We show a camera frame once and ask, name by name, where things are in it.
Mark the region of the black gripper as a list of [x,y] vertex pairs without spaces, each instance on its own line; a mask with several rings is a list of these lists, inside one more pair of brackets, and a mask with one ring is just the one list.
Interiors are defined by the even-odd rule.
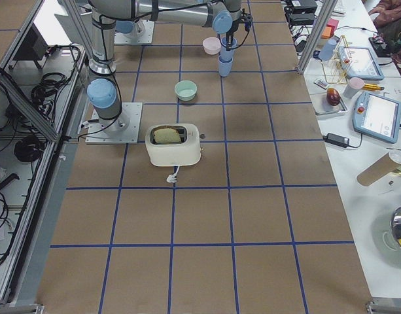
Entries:
[[230,45],[231,49],[235,49],[235,38],[234,38],[235,32],[236,30],[231,29],[225,35],[226,51],[230,51]]

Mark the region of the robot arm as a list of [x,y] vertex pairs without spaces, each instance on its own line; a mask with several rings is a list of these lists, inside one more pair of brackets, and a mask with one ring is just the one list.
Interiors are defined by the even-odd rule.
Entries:
[[87,86],[87,96],[96,110],[101,130],[108,136],[118,135],[130,122],[123,109],[122,96],[110,65],[100,75],[93,75]]
[[89,1],[92,8],[92,56],[96,73],[114,71],[117,21],[172,22],[210,27],[232,36],[242,21],[241,1]]

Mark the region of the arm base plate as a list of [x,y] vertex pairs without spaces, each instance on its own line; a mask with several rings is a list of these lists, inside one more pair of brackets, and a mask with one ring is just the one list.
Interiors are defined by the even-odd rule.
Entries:
[[134,46],[152,44],[154,22],[149,20],[116,21],[114,44],[116,46]]
[[142,109],[142,103],[123,102],[122,114],[112,126],[105,130],[104,127],[109,125],[106,120],[89,125],[90,134],[86,136],[85,142],[89,145],[136,143],[139,138]]

